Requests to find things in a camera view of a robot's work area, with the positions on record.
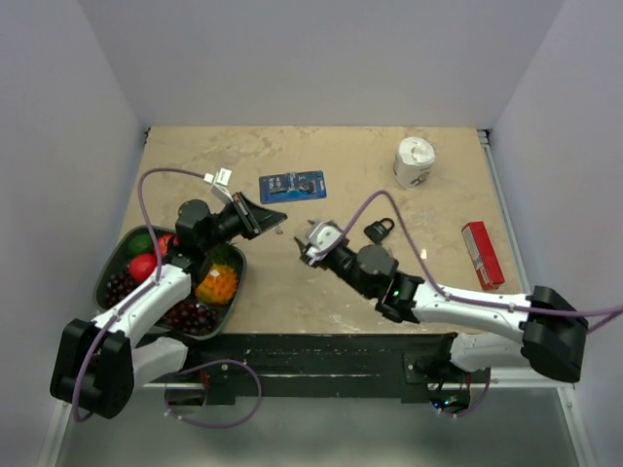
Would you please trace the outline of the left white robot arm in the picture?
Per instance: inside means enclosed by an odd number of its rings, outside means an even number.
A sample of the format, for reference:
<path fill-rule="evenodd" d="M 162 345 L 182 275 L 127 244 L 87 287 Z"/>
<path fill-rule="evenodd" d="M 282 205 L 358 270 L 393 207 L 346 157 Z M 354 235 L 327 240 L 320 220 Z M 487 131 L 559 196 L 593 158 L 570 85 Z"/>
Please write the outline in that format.
<path fill-rule="evenodd" d="M 176 242 L 163 264 L 118 305 L 90 321 L 74 319 L 62 331 L 55 359 L 51 395 L 85 410 L 113 418 L 135 388 L 172 374 L 191 381 L 202 359 L 172 338 L 149 344 L 141 339 L 174 305 L 190 296 L 211 267 L 210 252 L 236 236 L 252 239 L 286 220 L 283 212 L 234 194 L 218 213 L 199 199 L 178 209 Z"/>

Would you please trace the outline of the black padlock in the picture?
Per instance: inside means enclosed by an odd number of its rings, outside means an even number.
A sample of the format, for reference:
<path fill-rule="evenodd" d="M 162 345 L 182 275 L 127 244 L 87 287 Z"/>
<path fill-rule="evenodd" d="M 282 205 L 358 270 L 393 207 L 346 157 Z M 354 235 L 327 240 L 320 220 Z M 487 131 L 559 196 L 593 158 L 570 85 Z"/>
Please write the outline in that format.
<path fill-rule="evenodd" d="M 391 234 L 394 227 L 394 220 L 385 217 L 367 225 L 363 232 L 371 242 L 375 244 L 382 244 L 383 241 Z"/>

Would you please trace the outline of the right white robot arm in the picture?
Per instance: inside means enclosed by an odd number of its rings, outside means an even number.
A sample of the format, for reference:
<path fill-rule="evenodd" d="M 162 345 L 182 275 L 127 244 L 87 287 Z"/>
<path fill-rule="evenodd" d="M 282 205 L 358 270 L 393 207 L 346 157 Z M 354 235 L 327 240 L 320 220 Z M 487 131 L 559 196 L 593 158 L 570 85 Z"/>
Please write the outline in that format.
<path fill-rule="evenodd" d="M 580 380 L 588 322 L 573 310 L 525 311 L 531 297 L 443 287 L 399 270 L 380 245 L 353 252 L 342 240 L 323 252 L 326 241 L 299 239 L 301 260 L 311 268 L 332 271 L 360 296 L 374 302 L 385 319 L 395 322 L 445 323 L 477 330 L 452 335 L 423 371 L 446 382 L 490 367 L 529 367 L 550 379 Z"/>

